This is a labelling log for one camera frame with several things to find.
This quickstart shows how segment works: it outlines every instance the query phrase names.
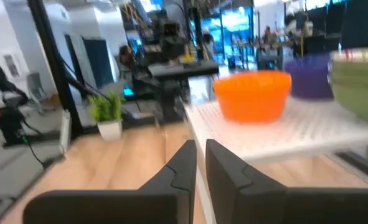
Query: chair back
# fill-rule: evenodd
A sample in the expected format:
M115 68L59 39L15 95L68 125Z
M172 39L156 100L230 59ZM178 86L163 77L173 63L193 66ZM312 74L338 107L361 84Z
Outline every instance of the chair back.
M32 72L26 76L27 88L29 90L37 90L42 88L40 73Z

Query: purple bowl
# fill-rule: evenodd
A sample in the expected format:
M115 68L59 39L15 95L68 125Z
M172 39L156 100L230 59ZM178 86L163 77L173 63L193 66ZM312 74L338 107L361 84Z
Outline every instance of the purple bowl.
M329 54L308 55L285 64L291 75L291 95L302 99L328 100L333 93L328 83Z

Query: potted plant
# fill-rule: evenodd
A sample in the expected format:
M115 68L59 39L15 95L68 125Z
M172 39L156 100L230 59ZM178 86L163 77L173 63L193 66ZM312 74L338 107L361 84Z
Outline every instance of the potted plant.
M90 96L90 114L97 122L99 132L106 141L117 140L121 137L122 102L125 100L116 93L108 97Z

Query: white pegboard rack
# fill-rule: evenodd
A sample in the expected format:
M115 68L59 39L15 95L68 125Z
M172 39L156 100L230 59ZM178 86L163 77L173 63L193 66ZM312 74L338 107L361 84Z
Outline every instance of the white pegboard rack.
M368 123L335 101L309 102L289 98L281 118L266 124L227 121L216 101L187 106L186 114L203 156L207 139L215 139L247 162L368 145Z

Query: green bowl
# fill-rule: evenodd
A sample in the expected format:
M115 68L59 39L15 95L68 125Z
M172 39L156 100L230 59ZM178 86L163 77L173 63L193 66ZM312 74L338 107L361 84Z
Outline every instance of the green bowl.
M332 79L334 98L339 104L368 121L368 83L346 83Z
M368 62L332 62L330 76L340 80L368 82Z

